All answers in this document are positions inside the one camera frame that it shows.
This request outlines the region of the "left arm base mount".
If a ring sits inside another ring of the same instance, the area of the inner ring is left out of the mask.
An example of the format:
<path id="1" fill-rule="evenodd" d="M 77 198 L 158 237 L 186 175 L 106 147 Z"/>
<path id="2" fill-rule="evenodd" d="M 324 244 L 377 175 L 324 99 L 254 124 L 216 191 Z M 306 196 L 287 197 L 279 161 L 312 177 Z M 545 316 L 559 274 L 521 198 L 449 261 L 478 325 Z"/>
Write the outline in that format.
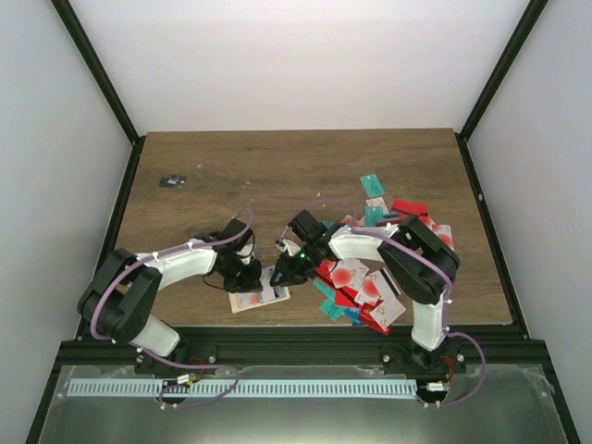
<path id="1" fill-rule="evenodd" d="M 191 341 L 184 334 L 180 334 L 180 341 L 177 347 L 166 358 L 179 364 L 214 364 L 217 361 L 217 346 L 211 343 Z M 178 368 L 156 360 L 150 356 L 144 356 L 140 363 L 135 365 L 137 375 L 152 376 L 179 376 L 188 373 L 187 369 Z"/>

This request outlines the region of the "beige card holder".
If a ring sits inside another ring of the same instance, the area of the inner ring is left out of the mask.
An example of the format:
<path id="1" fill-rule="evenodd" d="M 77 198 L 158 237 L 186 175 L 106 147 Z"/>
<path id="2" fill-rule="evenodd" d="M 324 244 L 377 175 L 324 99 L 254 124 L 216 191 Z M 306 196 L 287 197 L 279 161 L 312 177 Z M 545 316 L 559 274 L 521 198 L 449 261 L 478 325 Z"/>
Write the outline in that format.
<path id="1" fill-rule="evenodd" d="M 247 310 L 260 308 L 276 302 L 284 302 L 290 299 L 290 291 L 285 287 L 271 287 L 270 280 L 275 271 L 273 265 L 262 269 L 261 291 L 249 291 L 243 293 L 230 293 L 229 303 L 233 314 Z"/>

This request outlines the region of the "white card red circle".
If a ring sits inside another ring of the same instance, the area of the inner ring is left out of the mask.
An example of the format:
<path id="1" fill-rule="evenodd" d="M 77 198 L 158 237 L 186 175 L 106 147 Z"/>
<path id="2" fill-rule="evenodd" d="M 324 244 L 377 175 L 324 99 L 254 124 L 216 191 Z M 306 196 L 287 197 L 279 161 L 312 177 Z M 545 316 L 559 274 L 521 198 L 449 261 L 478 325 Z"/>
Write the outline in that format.
<path id="1" fill-rule="evenodd" d="M 369 268 L 358 259 L 342 259 L 331 270 L 329 276 L 335 288 L 348 287 L 358 290 L 362 287 Z"/>

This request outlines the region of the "black frame rail front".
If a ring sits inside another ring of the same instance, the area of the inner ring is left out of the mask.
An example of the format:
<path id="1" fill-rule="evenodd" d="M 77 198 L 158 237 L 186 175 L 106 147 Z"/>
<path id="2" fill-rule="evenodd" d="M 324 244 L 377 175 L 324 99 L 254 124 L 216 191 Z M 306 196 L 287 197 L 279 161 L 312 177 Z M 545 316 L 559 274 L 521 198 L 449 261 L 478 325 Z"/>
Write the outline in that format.
<path id="1" fill-rule="evenodd" d="M 462 337 L 450 339 L 461 348 L 465 364 L 550 365 L 548 348 L 516 326 L 460 326 Z M 191 341 L 217 346 L 215 364 L 247 365 L 359 364 L 383 366 L 380 348 L 411 339 L 408 326 L 383 335 L 367 327 L 183 327 Z"/>

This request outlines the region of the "red card black stripe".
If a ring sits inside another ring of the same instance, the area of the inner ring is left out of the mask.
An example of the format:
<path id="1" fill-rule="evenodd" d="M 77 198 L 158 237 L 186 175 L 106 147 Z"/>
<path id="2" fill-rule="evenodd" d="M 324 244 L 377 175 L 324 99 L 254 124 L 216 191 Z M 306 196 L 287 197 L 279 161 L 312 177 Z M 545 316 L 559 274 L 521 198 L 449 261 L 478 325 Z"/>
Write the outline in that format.
<path id="1" fill-rule="evenodd" d="M 358 296 L 359 292 L 342 292 L 339 289 L 334 296 L 333 302 L 340 307 L 345 308 L 360 308 L 362 306 L 361 303 L 357 302 L 357 300 L 361 300 Z"/>

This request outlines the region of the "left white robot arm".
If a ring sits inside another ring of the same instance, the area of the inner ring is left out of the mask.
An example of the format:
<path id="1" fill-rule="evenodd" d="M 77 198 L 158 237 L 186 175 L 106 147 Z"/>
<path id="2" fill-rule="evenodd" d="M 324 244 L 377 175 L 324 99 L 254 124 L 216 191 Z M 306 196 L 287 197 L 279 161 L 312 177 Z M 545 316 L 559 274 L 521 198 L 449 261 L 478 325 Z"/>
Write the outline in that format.
<path id="1" fill-rule="evenodd" d="M 160 252 L 114 250 L 80 297 L 78 312 L 91 324 L 94 338 L 147 350 L 165 371 L 179 373 L 188 365 L 189 351 L 175 329 L 152 315 L 157 293 L 213 273 L 223 278 L 226 292 L 260 291 L 262 266 L 253 249 L 243 240 L 205 237 Z"/>

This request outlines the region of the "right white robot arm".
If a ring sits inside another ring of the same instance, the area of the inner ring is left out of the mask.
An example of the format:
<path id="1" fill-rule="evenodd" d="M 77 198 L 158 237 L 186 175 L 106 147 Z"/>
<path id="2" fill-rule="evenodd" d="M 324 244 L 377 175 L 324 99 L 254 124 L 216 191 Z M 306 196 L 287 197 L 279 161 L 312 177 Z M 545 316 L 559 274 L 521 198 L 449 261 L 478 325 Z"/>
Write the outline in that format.
<path id="1" fill-rule="evenodd" d="M 442 344 L 449 332 L 445 304 L 460 259 L 420 217 L 407 216 L 400 223 L 374 228 L 356 228 L 344 222 L 328 228 L 303 210 L 289 222 L 289 229 L 302 244 L 277 240 L 281 255 L 271 286 L 301 285 L 312 279 L 326 260 L 381 262 L 413 301 L 413 366 L 430 373 L 443 363 Z"/>

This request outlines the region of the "far teal card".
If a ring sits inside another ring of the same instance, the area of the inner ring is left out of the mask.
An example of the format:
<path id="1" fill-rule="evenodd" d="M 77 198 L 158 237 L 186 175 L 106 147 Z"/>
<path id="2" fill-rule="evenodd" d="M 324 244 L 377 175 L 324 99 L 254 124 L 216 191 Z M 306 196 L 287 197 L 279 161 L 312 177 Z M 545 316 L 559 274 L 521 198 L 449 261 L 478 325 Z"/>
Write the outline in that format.
<path id="1" fill-rule="evenodd" d="M 376 174 L 368 174 L 360 177 L 362 186 L 369 198 L 383 196 L 385 190 Z"/>

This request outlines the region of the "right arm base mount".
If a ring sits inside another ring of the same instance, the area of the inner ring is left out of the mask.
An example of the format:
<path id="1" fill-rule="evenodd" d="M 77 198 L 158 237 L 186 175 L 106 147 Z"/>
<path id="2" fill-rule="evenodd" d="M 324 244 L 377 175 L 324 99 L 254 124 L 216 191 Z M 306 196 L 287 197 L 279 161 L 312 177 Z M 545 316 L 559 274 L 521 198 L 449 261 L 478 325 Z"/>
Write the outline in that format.
<path id="1" fill-rule="evenodd" d="M 466 373 L 465 363 L 457 359 L 461 351 L 449 339 L 444 339 L 433 351 L 427 351 L 409 339 L 387 342 L 380 348 L 380 357 L 390 373 L 407 377 L 443 376 L 450 369 L 454 375 Z"/>

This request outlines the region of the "white card red dot right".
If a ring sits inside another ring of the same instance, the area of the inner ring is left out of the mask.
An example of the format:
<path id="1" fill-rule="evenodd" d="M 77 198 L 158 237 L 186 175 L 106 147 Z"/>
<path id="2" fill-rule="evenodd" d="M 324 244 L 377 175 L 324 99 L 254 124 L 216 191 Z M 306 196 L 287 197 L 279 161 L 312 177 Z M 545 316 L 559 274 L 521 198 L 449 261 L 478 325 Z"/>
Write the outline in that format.
<path id="1" fill-rule="evenodd" d="M 444 242 L 445 245 L 447 245 L 451 250 L 454 250 L 451 227 L 449 225 L 435 224 L 431 229 L 438 236 L 438 238 Z"/>

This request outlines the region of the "white striped card in pile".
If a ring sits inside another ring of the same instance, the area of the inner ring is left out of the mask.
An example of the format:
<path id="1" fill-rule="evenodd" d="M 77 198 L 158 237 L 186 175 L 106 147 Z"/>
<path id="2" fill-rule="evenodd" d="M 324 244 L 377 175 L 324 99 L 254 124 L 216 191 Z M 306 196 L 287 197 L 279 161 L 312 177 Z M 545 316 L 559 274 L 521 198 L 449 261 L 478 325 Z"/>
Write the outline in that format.
<path id="1" fill-rule="evenodd" d="M 374 286 L 375 294 L 379 298 L 386 300 L 391 297 L 398 297 L 401 294 L 396 282 L 385 268 L 370 273 L 368 279 Z"/>

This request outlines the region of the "white card red pattern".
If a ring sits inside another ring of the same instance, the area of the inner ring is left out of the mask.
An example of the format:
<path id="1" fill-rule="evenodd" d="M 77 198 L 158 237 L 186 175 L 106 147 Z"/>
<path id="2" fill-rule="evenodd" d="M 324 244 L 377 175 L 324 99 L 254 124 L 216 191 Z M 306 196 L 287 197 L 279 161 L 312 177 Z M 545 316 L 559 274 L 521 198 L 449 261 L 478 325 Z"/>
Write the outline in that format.
<path id="1" fill-rule="evenodd" d="M 388 333 L 392 324 L 406 311 L 404 305 L 396 298 L 391 298 L 378 303 L 370 312 L 370 318 L 376 323 L 379 330 Z"/>

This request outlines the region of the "far red card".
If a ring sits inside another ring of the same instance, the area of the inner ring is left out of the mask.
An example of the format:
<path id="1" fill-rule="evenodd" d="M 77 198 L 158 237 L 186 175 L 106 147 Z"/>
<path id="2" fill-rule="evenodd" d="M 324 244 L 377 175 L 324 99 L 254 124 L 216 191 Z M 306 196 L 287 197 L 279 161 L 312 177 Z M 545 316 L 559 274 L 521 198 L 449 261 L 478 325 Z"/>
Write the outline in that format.
<path id="1" fill-rule="evenodd" d="M 396 199 L 391 206 L 391 210 L 399 216 L 400 220 L 411 216 L 417 216 L 419 218 L 429 217 L 427 206 L 422 202 L 409 202 Z"/>

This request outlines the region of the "small black card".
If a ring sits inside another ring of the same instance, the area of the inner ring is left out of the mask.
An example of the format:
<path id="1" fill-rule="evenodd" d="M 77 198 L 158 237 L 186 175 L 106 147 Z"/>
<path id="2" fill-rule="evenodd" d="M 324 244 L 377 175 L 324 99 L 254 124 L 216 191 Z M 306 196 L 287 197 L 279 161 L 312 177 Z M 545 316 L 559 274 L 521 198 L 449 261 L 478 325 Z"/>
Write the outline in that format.
<path id="1" fill-rule="evenodd" d="M 186 181 L 187 177 L 184 175 L 164 174 L 159 181 L 159 187 L 167 189 L 179 189 L 185 186 Z"/>

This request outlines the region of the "teal VIP card front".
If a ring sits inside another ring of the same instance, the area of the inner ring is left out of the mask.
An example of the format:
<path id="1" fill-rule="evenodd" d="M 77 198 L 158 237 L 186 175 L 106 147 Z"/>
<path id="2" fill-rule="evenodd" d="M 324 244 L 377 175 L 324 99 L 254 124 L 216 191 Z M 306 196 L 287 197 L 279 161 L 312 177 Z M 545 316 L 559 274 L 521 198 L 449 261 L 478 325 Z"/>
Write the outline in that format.
<path id="1" fill-rule="evenodd" d="M 320 306 L 320 311 L 331 321 L 337 321 L 345 312 L 345 308 L 336 305 L 332 300 L 326 299 Z"/>

